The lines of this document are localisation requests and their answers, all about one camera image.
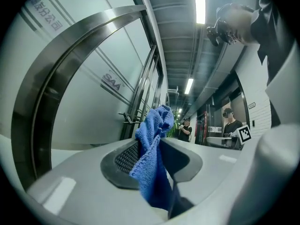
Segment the white wall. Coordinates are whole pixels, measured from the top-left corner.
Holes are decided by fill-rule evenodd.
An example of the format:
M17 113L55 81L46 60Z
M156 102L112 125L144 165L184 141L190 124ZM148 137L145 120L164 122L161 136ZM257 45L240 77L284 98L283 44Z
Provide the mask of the white wall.
M249 109L250 130L253 137L260 137L271 127L270 101L265 93L268 81L267 59L261 65L257 56L259 45L248 46L236 72L243 87L247 105L255 102Z
M190 126L192 127L193 131L192 131L192 137L191 137L191 143L195 143L195 131L196 131L196 122L197 122L197 112L195 112L192 116L191 116L191 121L190 121Z

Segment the ceiling light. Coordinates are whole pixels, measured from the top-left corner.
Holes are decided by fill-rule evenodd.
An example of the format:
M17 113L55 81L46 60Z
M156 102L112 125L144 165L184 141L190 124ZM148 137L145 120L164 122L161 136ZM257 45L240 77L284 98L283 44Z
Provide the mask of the ceiling light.
M196 23L205 24L205 0L196 1Z
M189 78L189 80L187 82L187 88L186 88L186 91L184 92L184 94L189 94L189 91L191 90L193 81L194 81L193 78Z

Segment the door handle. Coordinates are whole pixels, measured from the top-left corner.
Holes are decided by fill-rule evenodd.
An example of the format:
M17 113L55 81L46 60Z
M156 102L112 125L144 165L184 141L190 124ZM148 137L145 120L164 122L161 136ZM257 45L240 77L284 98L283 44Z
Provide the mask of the door handle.
M119 113L120 115L123 115L124 116L124 119L125 119L125 122L123 123L128 123L128 124L136 124L136 123L140 123L140 122L133 122L129 116L129 114L127 112L124 112L124 113Z

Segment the blue towel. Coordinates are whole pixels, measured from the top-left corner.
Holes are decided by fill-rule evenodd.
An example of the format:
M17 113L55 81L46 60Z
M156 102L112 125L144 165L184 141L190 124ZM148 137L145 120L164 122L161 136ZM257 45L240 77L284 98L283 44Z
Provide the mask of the blue towel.
M161 157L161 137L173 127L174 117L170 107L150 109L146 119L136 130L141 142L141 158L129 175L139 181L140 192L146 201L156 208L169 209L172 189Z

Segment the man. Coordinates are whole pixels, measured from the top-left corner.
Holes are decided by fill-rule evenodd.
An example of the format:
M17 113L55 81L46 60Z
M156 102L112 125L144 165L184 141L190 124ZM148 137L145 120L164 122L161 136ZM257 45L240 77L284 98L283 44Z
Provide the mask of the man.
M233 133L236 129L243 126L243 124L240 121L236 120L233 117L233 111L230 108L226 108L224 110L223 117L228 120L228 123L225 125L224 128L223 136L225 136L225 134Z
M217 9L217 22L214 28L207 28L207 36L218 46L217 38L234 44L260 44L257 51L260 62L268 58L267 85L282 67L294 42L276 6L271 0L259 0L256 11L240 4L226 4ZM272 127L280 124L276 111L271 106Z
M192 128L189 126L189 123L190 123L190 119L189 118L186 118L184 119L184 126L181 125L180 126L180 133L179 133L179 136L178 136L178 140L182 140L182 141L185 141L185 142L189 142L189 135L191 134L192 132Z

